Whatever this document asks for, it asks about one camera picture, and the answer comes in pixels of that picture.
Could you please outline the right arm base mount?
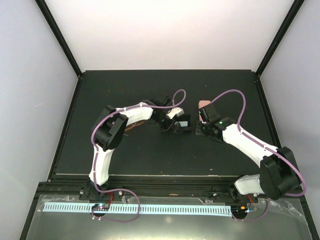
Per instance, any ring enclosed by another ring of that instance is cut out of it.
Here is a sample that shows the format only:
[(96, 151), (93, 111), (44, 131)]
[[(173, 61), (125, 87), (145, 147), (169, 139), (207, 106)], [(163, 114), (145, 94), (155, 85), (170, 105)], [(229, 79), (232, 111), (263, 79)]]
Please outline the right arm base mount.
[(241, 200), (238, 190), (233, 185), (214, 185), (210, 188), (209, 195), (232, 203)]

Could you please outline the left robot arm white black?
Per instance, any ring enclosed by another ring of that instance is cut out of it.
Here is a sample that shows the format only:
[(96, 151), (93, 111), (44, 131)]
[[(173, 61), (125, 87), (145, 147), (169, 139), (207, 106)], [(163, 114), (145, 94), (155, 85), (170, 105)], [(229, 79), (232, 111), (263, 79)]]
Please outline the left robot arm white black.
[(108, 192), (104, 185), (109, 180), (109, 167), (115, 148), (121, 143), (126, 128), (138, 122), (154, 121), (167, 133), (178, 132), (181, 124), (177, 118), (184, 114), (179, 107), (183, 101), (168, 105), (168, 102), (144, 100), (135, 105), (114, 108), (105, 107), (94, 124), (91, 134), (93, 146), (92, 167), (89, 179), (93, 182), (89, 193), (97, 200), (103, 199)]

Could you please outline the brown sunglasses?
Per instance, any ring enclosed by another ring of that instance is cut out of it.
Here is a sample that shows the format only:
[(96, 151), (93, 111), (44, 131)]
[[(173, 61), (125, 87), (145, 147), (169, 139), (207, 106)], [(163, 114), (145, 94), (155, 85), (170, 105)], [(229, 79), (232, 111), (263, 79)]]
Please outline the brown sunglasses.
[(132, 124), (126, 126), (125, 131), (129, 131), (129, 130), (133, 129), (134, 127), (138, 127), (138, 126), (140, 126), (140, 125), (142, 125), (142, 124), (144, 124), (144, 123), (145, 123), (145, 122), (144, 122), (143, 120), (142, 120), (142, 121), (135, 122), (135, 123), (132, 123)]

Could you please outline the light blue cleaning cloth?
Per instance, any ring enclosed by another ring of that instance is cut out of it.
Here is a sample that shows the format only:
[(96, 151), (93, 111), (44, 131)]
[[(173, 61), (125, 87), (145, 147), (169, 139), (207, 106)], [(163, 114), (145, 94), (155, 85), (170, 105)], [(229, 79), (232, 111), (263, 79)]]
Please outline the light blue cleaning cloth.
[(188, 121), (180, 121), (180, 126), (181, 127), (187, 127), (188, 126)]

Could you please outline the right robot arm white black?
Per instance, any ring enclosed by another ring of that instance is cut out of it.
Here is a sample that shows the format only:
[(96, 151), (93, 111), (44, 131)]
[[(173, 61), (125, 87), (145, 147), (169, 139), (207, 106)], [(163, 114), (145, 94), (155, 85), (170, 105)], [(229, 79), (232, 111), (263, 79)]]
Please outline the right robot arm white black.
[(293, 165), (293, 152), (287, 148), (270, 145), (244, 129), (239, 129), (235, 120), (222, 118), (212, 103), (199, 103), (199, 120), (195, 134), (213, 141), (229, 144), (249, 157), (259, 168), (259, 173), (239, 177), (228, 187), (228, 198), (240, 201), (245, 195), (265, 195), (278, 200), (297, 188), (301, 179)]

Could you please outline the black glasses case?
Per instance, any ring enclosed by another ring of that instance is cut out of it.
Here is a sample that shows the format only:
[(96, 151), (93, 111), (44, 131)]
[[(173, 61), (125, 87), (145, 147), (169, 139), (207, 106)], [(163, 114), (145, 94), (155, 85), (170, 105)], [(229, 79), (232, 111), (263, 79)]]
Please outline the black glasses case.
[(175, 116), (173, 118), (166, 116), (159, 125), (161, 132), (168, 134), (190, 132), (193, 129), (190, 114)]

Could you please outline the pink glasses case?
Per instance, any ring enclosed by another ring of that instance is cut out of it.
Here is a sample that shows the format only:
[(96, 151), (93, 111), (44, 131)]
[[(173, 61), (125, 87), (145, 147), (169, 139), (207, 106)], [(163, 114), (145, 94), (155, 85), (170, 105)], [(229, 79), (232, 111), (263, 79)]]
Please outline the pink glasses case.
[[(210, 103), (211, 103), (210, 100), (200, 100), (198, 102), (198, 109), (203, 108), (203, 107), (207, 106)], [(203, 122), (203, 119), (202, 119), (200, 114), (199, 114), (199, 120)]]

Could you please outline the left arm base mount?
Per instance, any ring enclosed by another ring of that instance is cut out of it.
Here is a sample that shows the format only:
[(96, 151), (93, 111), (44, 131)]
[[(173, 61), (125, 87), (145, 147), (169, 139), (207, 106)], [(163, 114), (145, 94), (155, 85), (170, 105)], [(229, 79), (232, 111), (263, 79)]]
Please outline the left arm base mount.
[(109, 202), (119, 200), (122, 194), (119, 194), (119, 190), (116, 192), (102, 193), (99, 192), (92, 181), (86, 182), (81, 186), (79, 191), (79, 200), (89, 201), (89, 202)]

